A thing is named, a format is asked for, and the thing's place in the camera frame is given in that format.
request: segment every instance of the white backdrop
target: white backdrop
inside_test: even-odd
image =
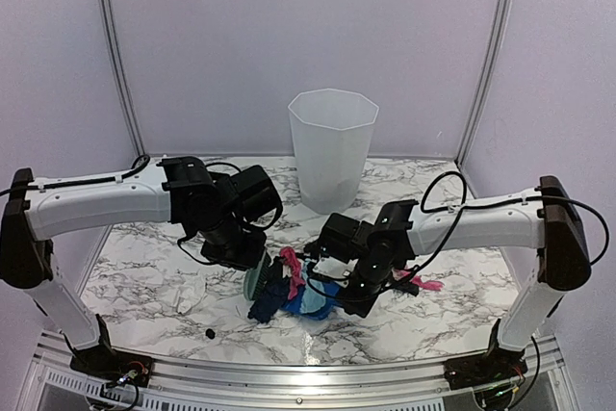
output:
[[[496,0],[113,0],[146,149],[291,153],[304,90],[380,105],[372,154],[456,154]]]
[[[569,195],[616,224],[616,0],[513,0],[489,99],[465,169],[480,195],[557,175]],[[591,253],[603,231],[587,214]],[[580,409],[614,409],[616,247],[565,297],[556,336]],[[534,254],[507,253],[520,280]]]
[[[0,12],[0,190],[20,167],[58,177],[129,167],[134,153],[97,0],[0,0]],[[87,230],[54,240],[72,283],[99,236]],[[12,410],[44,317],[3,281],[0,299],[0,407]]]

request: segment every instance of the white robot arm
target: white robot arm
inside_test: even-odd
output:
[[[201,254],[213,265],[257,266],[265,253],[264,227],[251,222],[282,202],[265,171],[210,172],[197,158],[149,157],[128,172],[70,179],[33,178],[19,170],[0,228],[0,277],[23,290],[64,333],[77,371],[115,378],[131,363],[150,370],[151,358],[112,348],[105,323],[66,284],[51,239],[86,228],[134,221],[181,223],[186,238],[203,238]],[[147,383],[140,375],[138,385]]]
[[[580,205],[569,199],[557,178],[546,176],[537,188],[461,205],[391,202],[374,224],[333,214],[313,246],[312,257],[318,262],[312,274],[338,282],[340,305],[347,313],[365,317],[377,297],[398,284],[387,285],[392,269],[407,268],[407,262],[417,256],[431,254],[404,281],[429,265],[441,250],[537,249],[536,265],[511,309],[495,324],[486,353],[445,364],[445,377],[453,390],[501,380],[516,370],[527,371],[523,356],[534,331],[565,294],[590,278],[584,230],[573,204]]]

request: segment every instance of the octagonal plastic bin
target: octagonal plastic bin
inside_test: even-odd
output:
[[[355,199],[378,106],[360,93],[313,90],[289,105],[301,201],[319,214]]]

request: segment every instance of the pink cloth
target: pink cloth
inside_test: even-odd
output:
[[[396,281],[402,279],[404,276],[410,273],[408,270],[393,270],[394,278]],[[419,286],[422,289],[426,289],[427,291],[441,291],[445,286],[441,281],[422,281],[422,278],[419,275],[413,276],[411,279],[411,283]]]
[[[280,251],[282,263],[291,269],[291,289],[289,290],[288,300],[293,300],[297,296],[299,286],[304,286],[306,282],[301,278],[301,262],[295,255],[292,247],[283,247]]]

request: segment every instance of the white marble surface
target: white marble surface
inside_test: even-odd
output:
[[[284,200],[282,219],[268,231],[274,255],[302,249],[327,217],[300,203],[294,159],[229,158],[241,167],[262,165]],[[371,159],[360,191],[346,214],[373,221],[388,201],[420,198],[429,182],[455,168],[443,161]],[[456,179],[430,199],[459,195]],[[490,328],[516,295],[497,249],[443,252],[422,273],[445,283],[441,293],[388,292],[367,318],[336,309],[327,320],[309,321],[278,312],[268,325],[247,318],[242,272],[201,267],[175,245],[179,225],[116,226],[83,294],[106,320],[118,347],[175,357],[259,364],[366,364],[420,359],[487,347]],[[198,255],[200,244],[187,244]],[[216,338],[205,336],[207,328]]]

